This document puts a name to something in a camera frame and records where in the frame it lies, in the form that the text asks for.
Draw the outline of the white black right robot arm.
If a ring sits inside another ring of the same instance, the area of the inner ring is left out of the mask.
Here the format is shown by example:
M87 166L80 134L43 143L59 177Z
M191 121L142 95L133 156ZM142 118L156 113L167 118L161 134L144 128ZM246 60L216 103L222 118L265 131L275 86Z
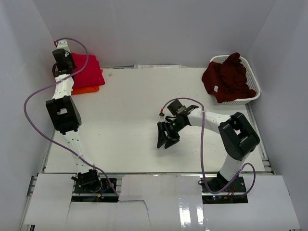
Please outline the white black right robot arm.
M212 180L203 177L201 183L212 194L230 191L239 174L248 165L246 158L259 145L259 136L240 112L233 115L217 114L206 111L204 105L197 100L192 100L194 104L188 107L184 106L181 100L182 98L175 98L163 106L163 109L168 109L171 113L170 116L166 116L163 110L160 111L159 115L164 120L157 123L157 148L167 149L177 144L180 141L179 132L186 126L200 127L200 164L201 172L205 174L204 132L210 130L217 133L227 155L216 177Z

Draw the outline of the bright red t shirt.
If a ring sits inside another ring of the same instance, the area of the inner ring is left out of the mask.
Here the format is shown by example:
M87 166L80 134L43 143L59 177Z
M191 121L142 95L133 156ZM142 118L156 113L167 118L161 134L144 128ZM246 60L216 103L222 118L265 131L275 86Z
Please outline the bright red t shirt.
M77 68L74 69L75 73L84 66L87 56L85 54L77 53L72 53L72 56L75 65L77 66ZM84 87L101 86L105 84L99 61L97 60L95 55L89 55L86 67L81 72L74 75L73 79L73 90Z

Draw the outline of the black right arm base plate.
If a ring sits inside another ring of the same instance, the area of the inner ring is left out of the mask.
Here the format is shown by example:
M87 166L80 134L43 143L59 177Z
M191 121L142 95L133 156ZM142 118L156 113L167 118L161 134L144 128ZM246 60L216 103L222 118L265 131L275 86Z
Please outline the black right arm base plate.
M202 187L202 200L204 205L222 204L247 204L247 195L240 197L246 192L246 185L243 177L238 177L226 190L219 194L211 194L205 187L203 179L198 181Z

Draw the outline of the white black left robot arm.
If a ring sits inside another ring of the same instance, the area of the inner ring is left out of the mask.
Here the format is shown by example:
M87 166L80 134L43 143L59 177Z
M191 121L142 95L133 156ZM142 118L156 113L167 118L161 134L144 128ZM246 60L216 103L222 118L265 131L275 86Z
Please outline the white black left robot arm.
M100 190L102 180L97 171L90 167L83 172L81 169L86 163L93 164L85 154L81 145L79 127L81 116L71 97L74 80L70 76L76 69L72 54L64 49L57 48L52 52L56 63L52 67L52 73L57 82L55 93L51 100L46 101L46 107L55 130L65 138L77 168L77 176L72 179L82 188L92 193Z

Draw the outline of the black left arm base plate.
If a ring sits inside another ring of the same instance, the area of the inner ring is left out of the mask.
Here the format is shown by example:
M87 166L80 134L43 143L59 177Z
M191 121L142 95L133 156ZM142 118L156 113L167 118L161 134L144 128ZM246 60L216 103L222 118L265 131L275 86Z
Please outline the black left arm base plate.
M74 184L71 197L72 202L83 203L117 203L118 197L114 194L109 182L105 178L92 189L82 188L77 182Z

